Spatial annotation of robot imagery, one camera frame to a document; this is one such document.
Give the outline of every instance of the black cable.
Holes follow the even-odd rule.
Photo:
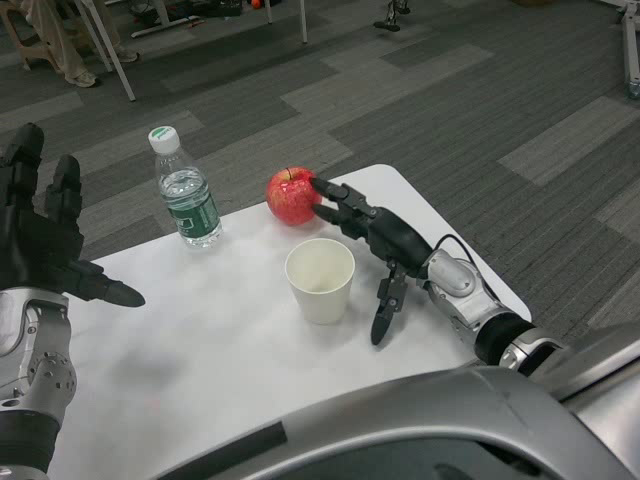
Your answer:
[[[451,233],[447,233],[444,237],[442,237],[440,240],[438,240],[438,243],[436,243],[436,248],[434,250],[438,250],[440,248],[440,245],[442,245],[445,242],[445,240],[447,240],[449,238],[451,240],[455,240],[456,243],[458,245],[460,245],[462,250],[464,250],[465,255],[467,256],[467,258],[471,262],[471,265],[473,265],[474,267],[478,268],[478,266],[476,265],[476,261],[473,259],[473,257],[469,253],[469,250],[467,250],[467,247],[464,246],[464,243],[462,243],[462,240],[460,240],[458,237],[456,237],[455,235],[453,235]]]
[[[467,250],[467,247],[464,246],[464,243],[462,243],[462,240],[460,240],[458,237],[456,237],[452,233],[447,233],[444,237],[442,237],[440,240],[438,240],[438,243],[436,243],[436,248],[434,250],[438,250],[440,248],[440,246],[445,242],[445,240],[448,240],[449,238],[451,240],[454,240],[458,245],[460,245],[460,248],[462,248],[462,250],[464,250],[464,253],[467,256],[467,258],[469,259],[469,262],[471,262],[471,265],[473,265],[474,267],[476,267],[476,269],[478,271],[480,271],[480,269],[478,268],[478,265],[476,265],[476,261],[473,259],[473,257],[469,253],[469,250]],[[493,288],[491,288],[491,285],[489,285],[484,280],[484,277],[482,278],[482,282],[487,287],[487,290],[489,290],[489,293],[491,295],[493,295],[496,300],[498,300],[499,302],[502,302],[502,300],[500,300],[500,297],[498,297],[498,294],[495,292],[495,290],[493,290]]]

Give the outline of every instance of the gray carpet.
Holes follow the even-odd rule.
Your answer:
[[[273,172],[332,177],[395,166],[529,305],[572,339],[640,310],[640,104],[622,85],[615,10],[584,0],[412,4],[395,35],[376,0],[309,0],[128,42],[129,103],[115,75],[81,90],[46,65],[23,71],[0,36],[0,145],[26,121],[55,160],[83,169],[84,256],[174,231],[146,133],[174,125],[222,213],[263,200]],[[112,7],[123,36],[137,28]]]

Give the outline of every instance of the plastic water bottle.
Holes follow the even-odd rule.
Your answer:
[[[212,246],[222,233],[222,222],[207,179],[180,146],[180,137],[173,127],[153,129],[149,133],[149,143],[157,154],[156,176],[160,193],[178,232],[187,245]]]

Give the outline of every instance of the person's leg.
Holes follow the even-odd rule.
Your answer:
[[[72,80],[87,72],[87,67],[64,30],[55,0],[29,3],[29,20],[40,38],[49,44],[53,58],[64,72],[65,78]]]

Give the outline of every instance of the green bottle label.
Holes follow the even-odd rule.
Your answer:
[[[211,195],[200,205],[187,210],[169,209],[183,237],[200,238],[210,234],[220,223],[218,210]]]

